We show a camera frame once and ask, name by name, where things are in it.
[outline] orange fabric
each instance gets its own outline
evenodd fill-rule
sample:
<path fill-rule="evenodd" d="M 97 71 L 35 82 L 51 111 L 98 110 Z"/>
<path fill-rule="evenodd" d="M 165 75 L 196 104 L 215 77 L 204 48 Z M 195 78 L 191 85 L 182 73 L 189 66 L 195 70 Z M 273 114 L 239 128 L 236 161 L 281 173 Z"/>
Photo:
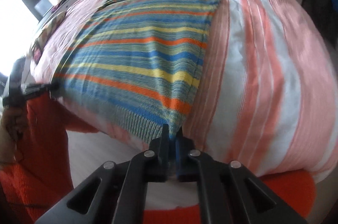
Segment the orange fabric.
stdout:
<path fill-rule="evenodd" d="M 65 129 L 97 132 L 65 110 L 48 95 L 27 105 L 30 130 L 18 143 L 19 163 L 0 171 L 0 182 L 7 201 L 23 224 L 33 224 L 48 208 L 73 189 Z M 306 171 L 293 171 L 262 177 L 281 198 L 305 217 L 314 202 L 315 185 Z M 20 204 L 34 204 L 37 208 Z M 197 224 L 199 208 L 145 211 L 144 224 Z"/>
<path fill-rule="evenodd" d="M 19 164 L 0 172 L 6 199 L 24 224 L 35 222 L 73 189 L 65 129 L 97 132 L 47 94 L 28 101 L 27 111 L 29 131 L 17 144 Z M 25 208 L 20 204 L 40 208 Z"/>
<path fill-rule="evenodd" d="M 118 89 L 126 89 L 126 90 L 129 90 L 129 91 L 132 91 L 132 92 L 153 98 L 155 100 L 161 101 L 163 106 L 165 106 L 166 108 L 169 108 L 169 109 L 172 109 L 172 110 L 177 110 L 182 114 L 188 114 L 190 112 L 190 109 L 191 109 L 190 104 L 183 102 L 183 101 L 181 101 L 177 98 L 169 98 L 167 96 L 159 94 L 158 92 L 156 92 L 154 90 L 138 87 L 138 86 L 128 84 L 128 83 L 118 82 L 118 81 L 105 79 L 105 78 L 101 78 L 101 77 L 96 77 L 96 76 L 92 76 L 92 75 L 88 75 L 88 74 L 84 75 L 84 74 L 60 74 L 60 73 L 56 73 L 56 74 L 54 74 L 54 76 L 57 77 L 57 78 L 62 77 L 62 78 L 67 78 L 67 79 L 87 80 L 87 81 L 91 81 L 91 82 L 98 83 L 98 84 L 105 85 L 105 86 L 110 86 L 110 87 L 114 87 L 114 88 L 118 88 Z"/>

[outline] white furniture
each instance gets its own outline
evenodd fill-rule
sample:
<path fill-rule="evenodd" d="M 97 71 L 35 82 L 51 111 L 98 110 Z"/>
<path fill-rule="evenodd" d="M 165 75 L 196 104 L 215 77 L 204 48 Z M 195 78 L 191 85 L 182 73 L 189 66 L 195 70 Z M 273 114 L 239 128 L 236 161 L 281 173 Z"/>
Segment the white furniture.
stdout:
<path fill-rule="evenodd" d="M 31 59 L 29 57 L 26 57 L 25 66 L 24 66 L 23 72 L 22 72 L 21 84 L 35 83 L 35 80 L 30 73 L 30 62 L 31 62 Z M 4 89 L 3 94 L 2 94 L 3 97 L 8 96 L 8 91 L 9 91 L 9 86 L 10 86 L 10 77 L 11 76 L 9 76 L 8 79 L 7 79 L 5 89 Z"/>
<path fill-rule="evenodd" d="M 47 24 L 53 17 L 58 15 L 62 11 L 66 11 L 69 9 L 77 0 L 67 0 L 65 1 L 55 12 L 51 13 L 52 9 L 50 9 L 38 23 L 35 32 L 38 32 L 45 24 Z"/>

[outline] bedspread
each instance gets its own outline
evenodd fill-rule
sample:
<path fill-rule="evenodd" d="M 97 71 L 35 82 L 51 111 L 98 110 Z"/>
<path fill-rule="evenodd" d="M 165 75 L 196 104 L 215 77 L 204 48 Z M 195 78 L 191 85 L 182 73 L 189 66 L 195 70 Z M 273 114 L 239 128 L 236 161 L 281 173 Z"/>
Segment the bedspread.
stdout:
<path fill-rule="evenodd" d="M 32 64 L 37 81 L 51 81 L 104 1 L 79 0 L 69 8 L 39 64 Z M 237 159 L 258 176 L 303 168 L 319 181 L 337 164 L 337 94 L 323 39 L 295 0 L 222 0 L 183 132 L 214 159 Z M 112 137 L 147 147 L 94 110 L 63 103 Z"/>
<path fill-rule="evenodd" d="M 107 0 L 61 59 L 55 95 L 146 143 L 190 112 L 221 0 Z"/>

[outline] pink and white striped bedsheet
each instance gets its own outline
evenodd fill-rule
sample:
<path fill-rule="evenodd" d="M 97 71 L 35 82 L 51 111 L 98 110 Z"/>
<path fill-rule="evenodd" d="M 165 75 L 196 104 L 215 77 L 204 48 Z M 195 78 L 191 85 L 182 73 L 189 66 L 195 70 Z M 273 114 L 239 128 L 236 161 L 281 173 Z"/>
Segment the pink and white striped bedsheet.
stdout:
<path fill-rule="evenodd" d="M 31 66 L 37 81 L 51 81 L 103 1 L 79 0 L 68 10 L 39 64 Z M 337 95 L 323 40 L 295 0 L 222 0 L 184 134 L 214 159 L 239 160 L 258 176 L 303 168 L 320 181 L 338 159 Z M 147 148 L 90 109 L 62 102 L 113 138 Z"/>

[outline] orange stripe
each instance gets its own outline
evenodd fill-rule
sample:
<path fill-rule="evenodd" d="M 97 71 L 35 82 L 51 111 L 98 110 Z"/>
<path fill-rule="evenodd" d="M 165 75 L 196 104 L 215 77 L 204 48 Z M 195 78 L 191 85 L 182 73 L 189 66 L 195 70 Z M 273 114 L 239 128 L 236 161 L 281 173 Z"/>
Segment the orange stripe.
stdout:
<path fill-rule="evenodd" d="M 137 16 L 137 15 L 142 15 L 142 14 L 188 14 L 188 15 L 209 15 L 210 12 L 190 12 L 190 11 L 143 11 L 143 12 L 137 12 L 137 13 L 128 13 L 128 14 L 124 14 L 124 15 L 119 15 L 116 17 L 109 17 L 109 18 L 105 18 L 103 20 L 100 20 L 99 22 L 92 22 L 90 24 L 86 24 L 83 26 L 84 29 L 87 29 L 91 26 L 94 25 L 98 25 L 101 22 L 109 22 L 112 20 L 116 20 L 116 19 L 121 19 L 124 17 L 130 17 L 130 16 Z"/>
<path fill-rule="evenodd" d="M 260 0 L 252 1 L 258 6 L 258 8 L 251 8 L 253 18 L 257 19 L 254 23 L 261 25 L 261 30 L 256 31 L 256 39 L 265 40 L 266 52 L 264 43 L 257 42 L 256 50 L 260 55 L 261 83 L 259 100 L 261 102 L 256 106 L 256 113 L 251 121 L 251 127 L 245 142 L 242 144 L 243 152 L 238 159 L 251 171 L 255 172 L 273 140 L 275 125 L 280 115 L 279 104 L 283 93 L 283 74 L 274 49 L 269 18 Z"/>
<path fill-rule="evenodd" d="M 144 96 L 147 96 L 149 98 L 158 100 L 162 103 L 163 106 L 166 108 L 169 108 L 171 110 L 176 110 L 182 114 L 188 114 L 191 109 L 191 105 L 185 102 L 182 102 L 181 100 L 177 98 L 169 98 L 166 96 L 163 96 L 159 94 L 157 91 L 149 90 L 146 88 L 138 87 L 131 84 L 126 84 L 122 82 L 117 82 L 109 79 L 104 79 L 100 77 L 91 76 L 88 74 L 61 74 L 56 73 L 55 77 L 57 78 L 67 78 L 67 79 L 80 79 L 84 81 L 91 81 L 97 84 L 114 87 L 122 90 L 131 91 L 137 94 L 141 94 Z"/>
<path fill-rule="evenodd" d="M 157 38 L 157 37 L 154 37 L 154 36 L 143 38 L 143 39 L 101 40 L 101 41 L 92 42 L 92 43 L 88 43 L 88 44 L 80 44 L 76 48 L 90 47 L 90 46 L 97 46 L 97 45 L 104 45 L 104 44 L 128 44 L 128 43 L 144 44 L 144 43 L 150 43 L 150 42 L 158 42 L 160 44 L 168 45 L 168 46 L 175 46 L 175 45 L 179 45 L 179 44 L 183 44 L 183 43 L 190 43 L 190 44 L 199 46 L 199 47 L 204 48 L 204 49 L 207 48 L 206 43 L 203 43 L 203 42 L 200 42 L 198 40 L 191 39 L 191 38 L 181 38 L 181 39 L 177 39 L 177 40 L 174 40 L 174 41 L 167 41 L 167 40 L 163 40 L 161 38 Z"/>
<path fill-rule="evenodd" d="M 255 36 L 253 32 L 253 15 L 248 0 L 241 0 L 244 30 L 245 30 L 245 47 L 246 47 L 246 70 L 247 80 L 245 82 L 243 98 L 239 111 L 237 126 L 234 132 L 231 148 L 225 158 L 226 161 L 238 159 L 243 148 L 243 144 L 248 136 L 251 121 L 256 109 L 258 97 L 258 70 L 257 55 L 255 48 Z"/>
<path fill-rule="evenodd" d="M 322 37 L 310 17 L 299 11 L 294 0 L 288 2 L 288 11 L 284 4 L 269 1 L 283 25 L 289 56 L 300 78 L 301 93 L 293 139 L 283 161 L 271 171 L 279 173 L 290 168 L 311 168 L 325 154 L 336 120 L 336 79 L 328 67 L 331 60 Z"/>

